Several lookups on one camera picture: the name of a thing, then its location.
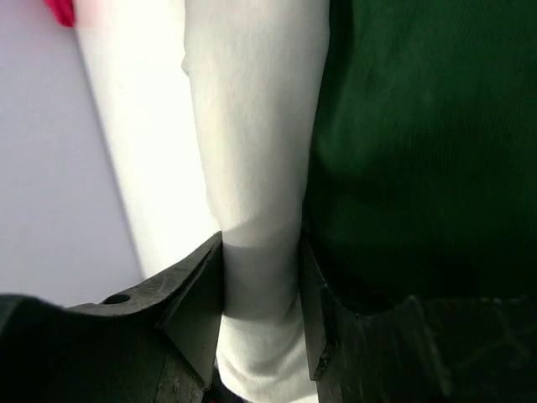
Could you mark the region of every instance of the white fabric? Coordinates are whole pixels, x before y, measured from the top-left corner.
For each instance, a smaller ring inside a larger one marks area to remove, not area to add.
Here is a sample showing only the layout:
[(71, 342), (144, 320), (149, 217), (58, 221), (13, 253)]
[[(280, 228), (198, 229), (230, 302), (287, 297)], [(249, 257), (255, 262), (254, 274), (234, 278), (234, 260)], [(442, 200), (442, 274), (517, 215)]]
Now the white fabric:
[(328, 3), (185, 0), (183, 66), (225, 244), (218, 365), (225, 385), (255, 403), (316, 401), (296, 245)]

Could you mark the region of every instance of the black plastic part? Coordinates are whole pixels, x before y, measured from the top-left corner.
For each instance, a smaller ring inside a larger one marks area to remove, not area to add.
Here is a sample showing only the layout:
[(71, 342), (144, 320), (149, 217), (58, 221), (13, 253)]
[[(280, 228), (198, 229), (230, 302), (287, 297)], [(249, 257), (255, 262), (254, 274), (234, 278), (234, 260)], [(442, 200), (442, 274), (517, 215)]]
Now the black plastic part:
[(365, 316), (331, 291), (306, 239), (300, 266), (320, 403), (537, 402), (534, 301), (411, 296)]
[(0, 401), (201, 402), (221, 315), (220, 234), (99, 305), (0, 296)]

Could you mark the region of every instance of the white cloth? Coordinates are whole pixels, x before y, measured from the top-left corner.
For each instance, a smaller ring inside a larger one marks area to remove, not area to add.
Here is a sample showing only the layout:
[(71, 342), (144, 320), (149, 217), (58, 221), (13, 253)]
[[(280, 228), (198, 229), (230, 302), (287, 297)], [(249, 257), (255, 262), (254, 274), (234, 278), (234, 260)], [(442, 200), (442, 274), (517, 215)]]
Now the white cloth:
[(255, 403), (316, 401), (297, 286), (328, 0), (186, 0), (184, 69), (222, 228), (224, 384)]

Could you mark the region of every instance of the white wall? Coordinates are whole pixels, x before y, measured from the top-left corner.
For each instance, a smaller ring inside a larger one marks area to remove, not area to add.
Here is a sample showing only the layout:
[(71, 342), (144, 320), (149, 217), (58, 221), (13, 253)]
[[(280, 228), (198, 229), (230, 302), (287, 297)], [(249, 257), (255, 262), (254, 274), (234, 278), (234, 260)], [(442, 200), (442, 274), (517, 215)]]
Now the white wall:
[(141, 278), (75, 31), (0, 0), (0, 293), (75, 305)]
[(182, 0), (76, 0), (77, 32), (146, 276), (217, 226), (206, 205)]

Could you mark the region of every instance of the dark green cloth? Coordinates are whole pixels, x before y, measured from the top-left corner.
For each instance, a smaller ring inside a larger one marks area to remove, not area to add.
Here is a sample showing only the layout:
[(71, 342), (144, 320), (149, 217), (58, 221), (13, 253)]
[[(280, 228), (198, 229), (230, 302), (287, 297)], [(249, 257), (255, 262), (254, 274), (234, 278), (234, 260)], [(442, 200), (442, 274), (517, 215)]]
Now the dark green cloth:
[(324, 271), (534, 294), (537, 1), (332, 0), (330, 24), (304, 205)]

